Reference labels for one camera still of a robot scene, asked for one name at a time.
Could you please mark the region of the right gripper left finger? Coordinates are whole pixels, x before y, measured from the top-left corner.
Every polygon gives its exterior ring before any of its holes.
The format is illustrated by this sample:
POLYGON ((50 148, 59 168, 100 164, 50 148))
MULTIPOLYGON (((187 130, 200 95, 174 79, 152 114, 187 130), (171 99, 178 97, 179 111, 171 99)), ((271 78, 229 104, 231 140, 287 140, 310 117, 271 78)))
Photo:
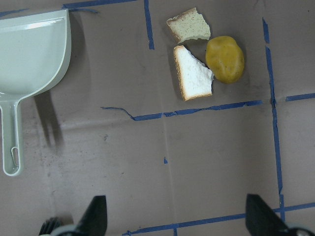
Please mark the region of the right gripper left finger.
POLYGON ((106 196, 94 196, 75 227, 77 236, 104 236, 107 231, 106 196))

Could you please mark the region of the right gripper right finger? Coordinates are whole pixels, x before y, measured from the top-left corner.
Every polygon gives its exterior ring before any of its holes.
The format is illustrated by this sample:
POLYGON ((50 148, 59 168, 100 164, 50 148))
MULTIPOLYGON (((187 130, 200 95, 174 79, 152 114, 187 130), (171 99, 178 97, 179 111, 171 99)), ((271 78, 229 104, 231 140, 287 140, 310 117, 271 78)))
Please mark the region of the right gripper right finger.
POLYGON ((288 226, 257 194, 246 198, 246 228, 251 236, 288 236, 288 226))

